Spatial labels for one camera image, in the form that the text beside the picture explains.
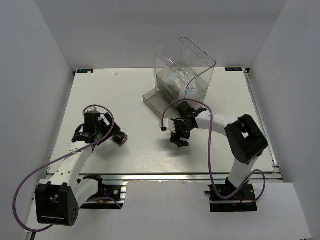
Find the black square compact case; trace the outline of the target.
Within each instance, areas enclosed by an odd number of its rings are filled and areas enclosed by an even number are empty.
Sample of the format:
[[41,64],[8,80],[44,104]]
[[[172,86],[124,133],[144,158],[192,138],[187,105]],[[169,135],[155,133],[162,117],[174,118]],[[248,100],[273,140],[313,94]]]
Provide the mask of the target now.
[[121,130],[118,132],[115,132],[111,138],[111,140],[119,146],[122,146],[127,139],[128,139],[128,135]]

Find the clear packet blue label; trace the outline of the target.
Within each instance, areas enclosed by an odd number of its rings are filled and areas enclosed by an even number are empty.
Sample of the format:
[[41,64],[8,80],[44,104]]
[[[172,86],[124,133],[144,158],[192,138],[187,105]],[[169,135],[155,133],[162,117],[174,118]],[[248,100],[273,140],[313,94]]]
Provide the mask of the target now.
[[178,99],[196,96],[199,91],[194,81],[197,74],[193,70],[176,69],[174,73],[165,82],[177,94]]

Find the clear acrylic makeup organizer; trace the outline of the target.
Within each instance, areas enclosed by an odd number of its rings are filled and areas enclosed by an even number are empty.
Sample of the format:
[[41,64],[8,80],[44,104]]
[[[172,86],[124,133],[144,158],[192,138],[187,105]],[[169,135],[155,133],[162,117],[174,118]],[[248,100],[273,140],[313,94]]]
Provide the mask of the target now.
[[186,36],[165,43],[154,52],[155,88],[143,96],[143,102],[158,118],[176,119],[177,100],[204,102],[217,61]]

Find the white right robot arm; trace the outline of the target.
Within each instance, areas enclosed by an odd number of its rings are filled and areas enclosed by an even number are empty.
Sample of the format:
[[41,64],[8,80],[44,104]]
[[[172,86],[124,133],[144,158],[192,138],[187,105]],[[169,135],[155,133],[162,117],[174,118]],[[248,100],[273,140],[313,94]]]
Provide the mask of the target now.
[[209,131],[209,147],[212,146],[212,133],[226,137],[234,156],[233,166],[225,180],[224,190],[218,191],[215,184],[212,188],[220,199],[236,200],[243,195],[244,187],[255,172],[253,166],[268,147],[268,141],[250,115],[224,116],[213,113],[207,105],[194,109],[190,102],[190,99],[178,100],[176,110],[179,117],[162,117],[160,128],[162,131],[170,131],[170,142],[179,148],[189,145],[188,140],[194,129]]

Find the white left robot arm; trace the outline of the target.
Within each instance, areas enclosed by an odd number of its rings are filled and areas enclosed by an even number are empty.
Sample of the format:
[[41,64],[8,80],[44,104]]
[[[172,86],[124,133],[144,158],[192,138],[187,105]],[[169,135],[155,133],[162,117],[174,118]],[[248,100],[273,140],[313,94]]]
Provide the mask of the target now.
[[91,174],[80,178],[80,173],[96,146],[119,131],[111,114],[84,113],[84,123],[78,126],[71,139],[71,155],[63,159],[47,183],[40,183],[35,189],[38,223],[71,227],[78,218],[80,207],[88,200],[109,196],[101,176]]

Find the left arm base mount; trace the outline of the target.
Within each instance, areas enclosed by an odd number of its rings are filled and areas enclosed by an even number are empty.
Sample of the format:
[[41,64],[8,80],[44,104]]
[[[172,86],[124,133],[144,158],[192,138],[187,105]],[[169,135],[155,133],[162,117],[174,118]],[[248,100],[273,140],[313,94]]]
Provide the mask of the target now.
[[80,209],[120,210],[124,205],[122,186],[107,184],[101,175],[78,177],[74,190]]

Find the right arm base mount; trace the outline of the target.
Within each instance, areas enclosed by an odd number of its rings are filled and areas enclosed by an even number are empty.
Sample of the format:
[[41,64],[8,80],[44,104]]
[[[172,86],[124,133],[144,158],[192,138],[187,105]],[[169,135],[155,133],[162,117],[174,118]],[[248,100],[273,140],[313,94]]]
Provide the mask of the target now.
[[214,192],[212,185],[204,194],[209,198],[211,213],[240,213],[240,212],[257,212],[258,207],[255,191],[252,184],[242,188],[237,194],[228,199],[222,199]]

